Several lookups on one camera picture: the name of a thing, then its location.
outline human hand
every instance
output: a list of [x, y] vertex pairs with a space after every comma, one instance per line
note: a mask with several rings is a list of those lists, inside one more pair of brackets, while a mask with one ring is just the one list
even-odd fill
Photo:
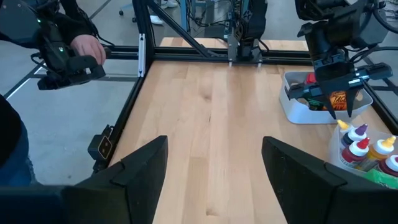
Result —
[[97, 38], [93, 37], [92, 35], [79, 35], [74, 38], [70, 46], [81, 56], [93, 56], [98, 65], [103, 65], [105, 63], [106, 54], [104, 47], [100, 44]]

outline white bottle cap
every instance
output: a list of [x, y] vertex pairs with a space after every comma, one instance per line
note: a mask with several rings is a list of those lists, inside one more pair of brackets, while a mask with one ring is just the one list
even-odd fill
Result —
[[349, 145], [349, 151], [352, 152], [355, 156], [365, 156], [366, 153], [369, 152], [369, 147], [366, 146], [365, 149], [361, 149], [360, 147], [357, 146], [357, 144], [359, 143], [359, 141], [355, 141], [353, 142], [351, 145]]
[[386, 159], [386, 164], [388, 168], [392, 169], [395, 172], [398, 172], [398, 156], [393, 155]]
[[349, 132], [348, 132], [348, 137], [353, 140], [353, 141], [360, 141], [362, 139], [366, 139], [367, 135], [366, 133], [364, 133], [363, 135], [358, 135], [355, 132], [355, 128], [352, 128]]
[[376, 152], [382, 154], [382, 155], [388, 155], [390, 153], [393, 152], [394, 150], [394, 146], [391, 147], [386, 147], [383, 146], [381, 143], [383, 142], [383, 139], [378, 140], [376, 143], [374, 143], [374, 150], [376, 150]]

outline squeeze bottle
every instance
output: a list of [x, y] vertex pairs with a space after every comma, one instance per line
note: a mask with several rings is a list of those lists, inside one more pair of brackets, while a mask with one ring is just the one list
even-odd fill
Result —
[[398, 156], [393, 155], [387, 159], [383, 159], [374, 169], [398, 177]]
[[358, 128], [352, 128], [349, 130], [340, 141], [340, 149], [343, 150], [347, 146], [351, 145], [354, 141], [360, 141], [366, 138], [366, 130], [368, 129], [367, 124], [362, 124]]
[[386, 140], [380, 139], [375, 142], [370, 147], [370, 150], [366, 155], [366, 159], [358, 164], [358, 166], [355, 168], [365, 172], [371, 170], [379, 163], [379, 161], [387, 159], [388, 154], [390, 154], [394, 150], [395, 141], [396, 137], [391, 136]]
[[337, 120], [338, 126], [340, 126], [340, 133], [344, 136], [347, 132], [354, 128], [351, 124], [347, 124], [346, 122], [338, 119]]
[[350, 146], [346, 147], [341, 153], [341, 162], [350, 168], [358, 165], [366, 158], [366, 153], [369, 152], [369, 140], [369, 138], [366, 138], [361, 141], [354, 141]]

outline wood grain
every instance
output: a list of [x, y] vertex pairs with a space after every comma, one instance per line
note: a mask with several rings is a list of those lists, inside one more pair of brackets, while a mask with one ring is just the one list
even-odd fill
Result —
[[[199, 39], [222, 47], [214, 39]], [[178, 38], [163, 45], [186, 46]], [[268, 41], [273, 49], [305, 50], [303, 42]], [[290, 123], [279, 102], [281, 75], [311, 67], [154, 62], [112, 163], [159, 135], [169, 137], [167, 173], [156, 224], [286, 223], [261, 158], [262, 137], [273, 136], [320, 159], [334, 125]], [[366, 121], [387, 128], [370, 108]]]

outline gray concrete floor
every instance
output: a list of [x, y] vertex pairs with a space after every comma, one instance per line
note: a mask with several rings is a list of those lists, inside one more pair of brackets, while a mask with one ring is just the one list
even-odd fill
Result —
[[[88, 15], [94, 13], [106, 0], [78, 0]], [[119, 8], [129, 0], [111, 0], [93, 19], [100, 34], [117, 45], [137, 45], [138, 30], [131, 22], [132, 9]], [[225, 7], [211, 12], [214, 18], [222, 18]], [[166, 9], [180, 22], [180, 9]], [[266, 32], [263, 39], [298, 40], [297, 32], [305, 23], [295, 12], [293, 1], [269, 1]], [[167, 25], [154, 26], [159, 45], [163, 37], [177, 34]], [[198, 29], [192, 36], [209, 37], [211, 32]], [[389, 34], [383, 45], [397, 45], [398, 35]], [[8, 92], [22, 77], [34, 68], [29, 55], [34, 50], [23, 49], [0, 42], [0, 94]], [[375, 62], [386, 62], [398, 72], [395, 63], [398, 52], [379, 52], [372, 55]], [[104, 66], [108, 75], [135, 77], [137, 62], [108, 60]], [[398, 78], [392, 80], [398, 84]], [[9, 101], [21, 114], [30, 139], [30, 157], [38, 180], [43, 184], [75, 184], [90, 176], [94, 161], [86, 149], [94, 134], [100, 133], [107, 124], [114, 124], [123, 104], [133, 87], [133, 82], [90, 82], [57, 91], [39, 91], [37, 79], [26, 82]], [[374, 82], [373, 85], [385, 85]], [[390, 109], [398, 115], [398, 97], [393, 93], [379, 93]]]

